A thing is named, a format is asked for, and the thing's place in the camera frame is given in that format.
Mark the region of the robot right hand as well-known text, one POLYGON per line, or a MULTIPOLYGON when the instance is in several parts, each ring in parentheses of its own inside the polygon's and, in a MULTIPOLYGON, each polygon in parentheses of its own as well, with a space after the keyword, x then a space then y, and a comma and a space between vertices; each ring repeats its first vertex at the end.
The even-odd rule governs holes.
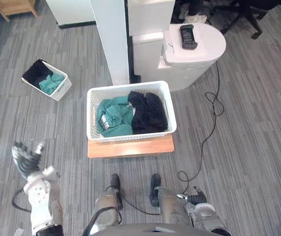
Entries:
POLYGON ((193 188, 196 190, 195 195, 177 194, 176 196, 181 200, 186 200, 188 203, 194 206, 207 203, 207 197, 204 192, 197 186, 194 186, 193 188))

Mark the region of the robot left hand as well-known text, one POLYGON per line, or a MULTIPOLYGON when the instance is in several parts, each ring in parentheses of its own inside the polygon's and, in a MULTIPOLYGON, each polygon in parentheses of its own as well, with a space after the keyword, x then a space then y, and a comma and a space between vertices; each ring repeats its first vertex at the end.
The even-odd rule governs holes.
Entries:
POLYGON ((49 166, 44 170, 40 169, 43 150, 43 143, 39 143, 35 150, 28 149, 22 142, 14 142, 11 148, 13 161, 29 186, 36 185, 41 181, 57 184, 58 174, 54 167, 49 166))

